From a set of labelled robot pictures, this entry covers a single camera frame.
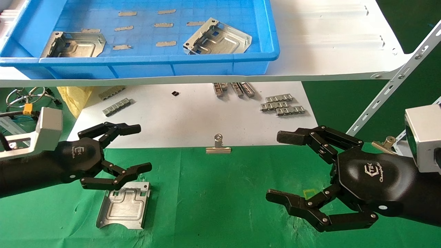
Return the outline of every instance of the white shelf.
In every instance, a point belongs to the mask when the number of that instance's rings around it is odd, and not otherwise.
[[[95,86],[165,83],[372,79],[409,58],[375,0],[272,0],[280,57],[261,76],[174,76],[105,80],[12,80],[0,86]],[[386,73],[382,79],[390,79]]]

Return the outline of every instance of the metal connector strip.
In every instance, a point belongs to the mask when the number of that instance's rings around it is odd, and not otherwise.
[[[260,104],[260,111],[262,111],[262,112],[273,111],[276,109],[287,108],[287,107],[289,107],[289,105],[285,101],[268,102],[268,103]]]
[[[294,100],[294,97],[291,96],[291,94],[283,94],[273,97],[267,97],[265,98],[266,102],[278,102],[278,101],[292,101]]]
[[[277,116],[304,114],[305,109],[302,106],[287,107],[276,109]]]

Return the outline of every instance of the white surface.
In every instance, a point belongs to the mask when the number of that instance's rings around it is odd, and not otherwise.
[[[106,80],[2,80],[0,86],[86,86],[167,83],[371,79],[408,56],[375,0],[271,0],[280,57],[264,76],[176,76]],[[384,74],[382,79],[393,75]]]
[[[223,135],[224,146],[276,145],[277,132],[299,127],[317,127],[314,114],[301,82],[252,83],[257,94],[238,98],[229,86],[227,95],[217,98],[213,85],[174,84],[128,86],[118,95],[101,101],[97,96],[105,87],[97,87],[88,107],[83,109],[68,140],[77,133],[103,122],[140,124],[141,133],[119,136],[109,148],[212,147],[214,136]],[[175,97],[173,91],[180,92]],[[302,105],[303,115],[277,117],[275,112],[260,112],[265,97],[291,93],[291,106]],[[102,110],[124,98],[136,101],[111,117]]]

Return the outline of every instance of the metal part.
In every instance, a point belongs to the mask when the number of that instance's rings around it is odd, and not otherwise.
[[[112,106],[106,108],[103,110],[103,113],[105,114],[105,116],[109,117],[111,115],[114,115],[115,113],[121,111],[122,109],[134,104],[135,101],[133,99],[128,99],[125,98],[115,104],[113,104]]]
[[[296,115],[296,114],[304,114],[304,113],[305,113],[305,109],[302,106],[276,109],[277,116]]]
[[[125,86],[114,86],[106,91],[104,91],[103,93],[98,94],[98,96],[101,98],[101,100],[107,100],[109,98],[111,98],[112,96],[118,94],[119,92],[125,90],[126,87]]]
[[[138,13],[137,11],[120,12],[118,13],[118,16],[134,16],[137,13]]]
[[[158,11],[158,15],[175,13],[176,9]]]
[[[128,182],[118,191],[106,191],[97,227],[121,224],[127,229],[143,229],[149,197],[148,182]]]
[[[374,100],[368,105],[358,119],[352,124],[346,134],[355,136],[357,132],[366,124],[366,122],[375,114],[375,112],[383,105],[387,99],[397,90],[397,88],[404,82],[415,68],[427,57],[427,55],[436,47],[441,41],[441,35],[438,34],[441,29],[441,20],[433,27],[431,32],[415,49],[409,60],[397,71],[395,76],[387,82],[383,89],[378,93]],[[419,59],[414,59],[416,56],[422,56]]]
[[[287,108],[287,107],[289,107],[289,105],[285,101],[268,102],[268,103],[260,104],[260,111],[263,111],[263,112],[273,111],[273,110],[276,110],[276,109]]]
[[[243,97],[243,89],[240,85],[240,83],[231,83],[231,86],[233,87],[234,92],[236,92],[236,95],[238,97]]]
[[[173,23],[155,23],[154,27],[173,27]]]
[[[256,95],[256,91],[254,91],[253,87],[247,82],[240,83],[242,86],[242,89],[244,93],[247,95],[247,97],[252,98]]]
[[[252,37],[210,18],[184,43],[187,54],[244,53]]]
[[[217,97],[222,97],[224,95],[224,92],[222,90],[222,86],[220,83],[213,83],[213,89],[214,93]]]
[[[156,46],[157,47],[162,47],[162,46],[174,46],[176,45],[176,41],[161,41],[161,42],[156,42]]]
[[[99,33],[99,32],[101,32],[101,29],[98,29],[98,28],[95,28],[95,29],[83,28],[83,29],[81,29],[81,33]]]
[[[114,45],[113,50],[126,50],[126,49],[132,49],[131,45]]]
[[[273,97],[267,97],[265,98],[266,102],[278,102],[278,101],[292,101],[294,100],[294,97],[291,96],[291,94],[283,94]]]
[[[222,134],[218,133],[214,136],[214,147],[205,148],[207,154],[230,154],[230,147],[222,146]]]
[[[205,22],[187,22],[187,26],[202,26]]]
[[[101,33],[52,32],[41,58],[97,57],[104,50],[106,39]]]
[[[115,28],[115,31],[123,31],[123,30],[131,30],[131,29],[133,29],[133,25],[131,25],[131,26],[117,27],[117,28]]]

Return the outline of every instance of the small metal strip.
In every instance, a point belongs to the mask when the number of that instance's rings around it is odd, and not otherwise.
[[[131,25],[131,26],[117,27],[117,28],[115,28],[115,31],[123,31],[123,30],[131,30],[131,29],[133,29],[133,25]]]

